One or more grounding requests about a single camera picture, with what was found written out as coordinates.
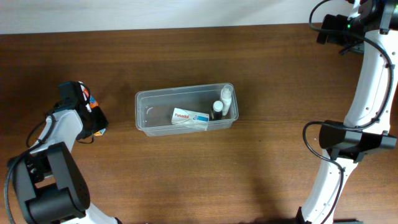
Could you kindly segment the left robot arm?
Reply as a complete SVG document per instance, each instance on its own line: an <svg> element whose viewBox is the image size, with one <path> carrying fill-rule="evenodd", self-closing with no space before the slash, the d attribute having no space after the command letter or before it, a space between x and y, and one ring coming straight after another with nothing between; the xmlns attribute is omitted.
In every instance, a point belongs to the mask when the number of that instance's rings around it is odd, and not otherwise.
<svg viewBox="0 0 398 224"><path fill-rule="evenodd" d="M4 203L8 219L15 220L9 206L12 186L27 223L119 224L90 200L88 186L71 151L75 142L104 134L108 121L83 82L58 87L60 101L45 114L40 136L26 151L7 164Z"/></svg>

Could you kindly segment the white Panadol box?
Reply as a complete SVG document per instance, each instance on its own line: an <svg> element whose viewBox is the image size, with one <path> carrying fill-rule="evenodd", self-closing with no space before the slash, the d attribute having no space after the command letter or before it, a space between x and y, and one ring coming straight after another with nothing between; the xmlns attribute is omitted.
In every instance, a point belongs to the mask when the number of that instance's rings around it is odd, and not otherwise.
<svg viewBox="0 0 398 224"><path fill-rule="evenodd" d="M206 131L210 115L196 111L189 111L181 108L174 108L171 123L193 129Z"/></svg>

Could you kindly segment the orange tube white cap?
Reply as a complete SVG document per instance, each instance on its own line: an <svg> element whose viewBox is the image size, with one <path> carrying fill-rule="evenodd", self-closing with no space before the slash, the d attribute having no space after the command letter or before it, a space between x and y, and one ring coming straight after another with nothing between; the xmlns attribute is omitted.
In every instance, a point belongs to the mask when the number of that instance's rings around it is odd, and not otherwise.
<svg viewBox="0 0 398 224"><path fill-rule="evenodd" d="M89 99L89 106L91 109L96 108L97 106L99 106L98 102L94 99L93 96L90 96L88 93L88 90L85 87L82 87L82 92L85 95L84 98L87 100L88 97L90 97Z"/></svg>

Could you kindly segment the dark bottle white cap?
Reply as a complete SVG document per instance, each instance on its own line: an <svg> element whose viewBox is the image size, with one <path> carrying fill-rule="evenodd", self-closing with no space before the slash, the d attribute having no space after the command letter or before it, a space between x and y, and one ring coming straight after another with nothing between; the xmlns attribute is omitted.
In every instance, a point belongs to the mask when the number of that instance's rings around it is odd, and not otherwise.
<svg viewBox="0 0 398 224"><path fill-rule="evenodd" d="M223 117L223 103L218 100L213 103L210 118L212 121L220 120Z"/></svg>

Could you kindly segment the small jar gold lid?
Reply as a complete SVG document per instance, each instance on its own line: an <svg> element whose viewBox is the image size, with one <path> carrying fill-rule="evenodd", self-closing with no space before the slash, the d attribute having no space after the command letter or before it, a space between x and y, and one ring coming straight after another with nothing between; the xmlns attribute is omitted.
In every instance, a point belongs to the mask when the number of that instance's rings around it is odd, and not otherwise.
<svg viewBox="0 0 398 224"><path fill-rule="evenodd" d="M95 136L102 136L105 133L106 129L100 129L99 131L95 132L94 135Z"/></svg>

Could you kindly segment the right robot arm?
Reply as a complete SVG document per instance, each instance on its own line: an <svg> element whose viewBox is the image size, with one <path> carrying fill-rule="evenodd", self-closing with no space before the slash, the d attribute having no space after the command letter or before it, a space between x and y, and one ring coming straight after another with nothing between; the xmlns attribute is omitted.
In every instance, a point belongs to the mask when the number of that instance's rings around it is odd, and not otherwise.
<svg viewBox="0 0 398 224"><path fill-rule="evenodd" d="M333 223L343 188L364 156L393 150L389 134L391 107L397 89L397 0L351 1L348 16L324 17L317 42L342 46L340 54L363 54L358 86L343 122L319 121L322 153L312 191L298 209L296 223Z"/></svg>

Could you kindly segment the white spray bottle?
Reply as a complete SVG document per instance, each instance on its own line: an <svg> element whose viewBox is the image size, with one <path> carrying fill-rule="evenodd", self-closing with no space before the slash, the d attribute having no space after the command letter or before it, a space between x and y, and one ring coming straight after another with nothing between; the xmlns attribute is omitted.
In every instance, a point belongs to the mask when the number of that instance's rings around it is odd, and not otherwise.
<svg viewBox="0 0 398 224"><path fill-rule="evenodd" d="M232 102L233 87L231 85L225 85L220 93L220 101L223 103L222 114L226 116Z"/></svg>

